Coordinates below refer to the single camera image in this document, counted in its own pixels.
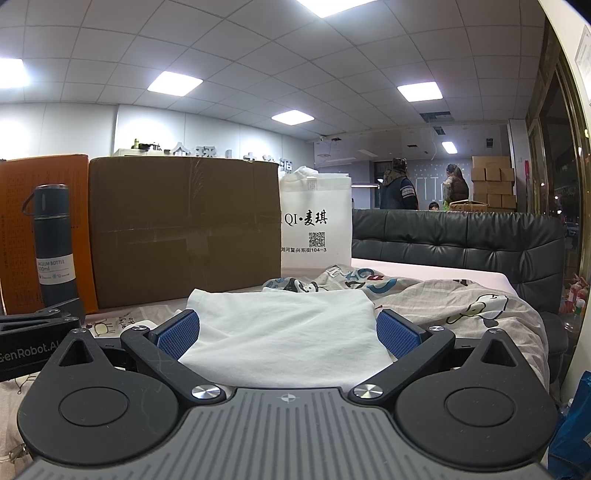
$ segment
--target blue gripper pad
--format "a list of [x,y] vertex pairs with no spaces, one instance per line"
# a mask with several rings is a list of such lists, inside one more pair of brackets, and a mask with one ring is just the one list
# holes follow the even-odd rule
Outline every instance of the blue gripper pad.
[[402,358],[423,343],[430,334],[390,309],[376,319],[378,340],[396,358]]
[[199,338],[199,317],[195,310],[185,310],[152,330],[148,338],[178,360]]

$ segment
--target person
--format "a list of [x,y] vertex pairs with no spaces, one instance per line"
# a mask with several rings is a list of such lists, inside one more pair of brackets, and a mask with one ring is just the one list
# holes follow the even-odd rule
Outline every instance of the person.
[[446,170],[447,180],[443,182],[443,209],[449,210],[451,202],[467,200],[470,196],[470,189],[464,180],[460,167],[450,163]]
[[379,190],[382,210],[418,210],[417,191],[407,176],[407,161],[392,159],[392,167],[384,172]]

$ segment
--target bottle label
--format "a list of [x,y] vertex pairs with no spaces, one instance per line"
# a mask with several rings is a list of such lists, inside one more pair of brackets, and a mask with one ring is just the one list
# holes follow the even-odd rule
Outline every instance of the bottle label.
[[76,278],[74,255],[55,258],[37,258],[37,273],[41,285],[66,283]]

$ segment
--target white shopping bag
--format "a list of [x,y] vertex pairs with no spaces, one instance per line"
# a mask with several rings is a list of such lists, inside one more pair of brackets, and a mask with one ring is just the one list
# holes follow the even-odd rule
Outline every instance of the white shopping bag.
[[301,167],[279,182],[281,268],[351,265],[351,178]]

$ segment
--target gray gripper base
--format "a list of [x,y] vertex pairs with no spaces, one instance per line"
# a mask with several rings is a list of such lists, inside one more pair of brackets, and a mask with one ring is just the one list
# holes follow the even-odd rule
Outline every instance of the gray gripper base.
[[347,402],[337,388],[238,389],[196,407],[157,450],[124,465],[75,469],[38,460],[20,480],[542,480],[540,465],[474,473],[439,465],[407,445],[386,412]]

